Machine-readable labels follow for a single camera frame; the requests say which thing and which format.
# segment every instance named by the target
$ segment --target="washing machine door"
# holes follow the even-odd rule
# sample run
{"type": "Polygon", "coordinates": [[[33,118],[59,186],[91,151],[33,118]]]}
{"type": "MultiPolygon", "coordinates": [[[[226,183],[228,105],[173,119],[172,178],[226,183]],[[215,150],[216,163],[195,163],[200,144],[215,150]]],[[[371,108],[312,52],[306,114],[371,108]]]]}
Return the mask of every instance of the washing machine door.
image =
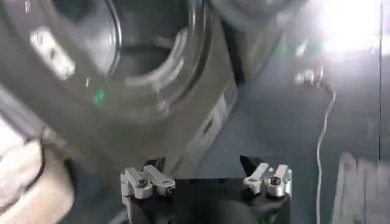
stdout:
{"type": "Polygon", "coordinates": [[[76,10],[5,0],[0,11],[0,82],[72,146],[68,155],[115,189],[124,166],[164,155],[163,127],[185,107],[207,60],[208,7],[88,0],[76,10]]]}
{"type": "Polygon", "coordinates": [[[199,78],[209,37],[197,1],[26,2],[4,8],[45,75],[110,116],[163,119],[199,78]]]}

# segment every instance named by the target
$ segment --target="hex bolt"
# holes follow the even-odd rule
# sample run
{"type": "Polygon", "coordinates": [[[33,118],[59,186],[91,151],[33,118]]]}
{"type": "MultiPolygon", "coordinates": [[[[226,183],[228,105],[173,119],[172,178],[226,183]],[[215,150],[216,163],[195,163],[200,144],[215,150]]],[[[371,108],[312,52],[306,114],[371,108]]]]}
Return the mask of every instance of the hex bolt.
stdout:
{"type": "Polygon", "coordinates": [[[282,183],[282,180],[279,177],[271,177],[270,180],[273,186],[279,186],[282,183]]]}

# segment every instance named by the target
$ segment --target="screw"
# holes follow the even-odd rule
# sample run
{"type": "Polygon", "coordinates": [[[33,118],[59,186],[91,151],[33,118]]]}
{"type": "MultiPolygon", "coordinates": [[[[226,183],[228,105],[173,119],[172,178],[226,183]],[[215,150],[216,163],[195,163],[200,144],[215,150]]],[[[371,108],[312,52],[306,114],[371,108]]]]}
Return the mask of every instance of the screw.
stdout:
{"type": "Polygon", "coordinates": [[[271,177],[270,182],[274,186],[279,186],[282,183],[282,180],[279,177],[271,177]]]}
{"type": "Polygon", "coordinates": [[[165,195],[167,197],[173,197],[175,194],[175,189],[173,187],[169,187],[167,188],[167,190],[165,190],[165,195]]]}
{"type": "Polygon", "coordinates": [[[148,184],[148,181],[145,179],[141,179],[138,181],[138,184],[135,186],[136,188],[144,188],[148,184]]]}

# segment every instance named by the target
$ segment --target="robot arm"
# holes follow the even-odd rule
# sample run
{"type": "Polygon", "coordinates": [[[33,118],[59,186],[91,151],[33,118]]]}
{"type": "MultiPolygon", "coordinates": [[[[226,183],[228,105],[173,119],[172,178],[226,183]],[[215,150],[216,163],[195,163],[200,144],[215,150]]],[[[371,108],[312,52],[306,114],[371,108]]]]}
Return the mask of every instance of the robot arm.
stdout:
{"type": "Polygon", "coordinates": [[[153,165],[121,174],[122,202],[133,224],[289,223],[292,172],[242,159],[248,177],[173,180],[153,165]]]}

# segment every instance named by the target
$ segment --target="blurry object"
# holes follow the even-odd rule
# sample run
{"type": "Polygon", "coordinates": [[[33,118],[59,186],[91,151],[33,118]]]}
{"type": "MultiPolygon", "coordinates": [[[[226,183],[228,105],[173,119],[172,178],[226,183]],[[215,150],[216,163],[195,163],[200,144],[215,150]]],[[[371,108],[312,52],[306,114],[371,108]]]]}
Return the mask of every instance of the blurry object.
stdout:
{"type": "Polygon", "coordinates": [[[0,160],[0,223],[58,223],[71,209],[74,192],[54,154],[38,141],[11,148],[0,160]]]}
{"type": "Polygon", "coordinates": [[[333,224],[385,224],[390,220],[390,165],[343,153],[333,205],[333,224]]]}
{"type": "Polygon", "coordinates": [[[219,4],[214,4],[227,21],[225,35],[237,80],[252,79],[264,69],[284,28],[305,2],[306,0],[285,1],[284,4],[280,3],[283,7],[273,13],[257,12],[256,20],[252,23],[245,22],[246,26],[236,25],[239,19],[235,18],[234,13],[225,12],[225,7],[220,8],[219,4]]]}
{"type": "Polygon", "coordinates": [[[234,28],[241,31],[258,29],[265,19],[278,14],[292,0],[211,0],[215,9],[234,28]]]}

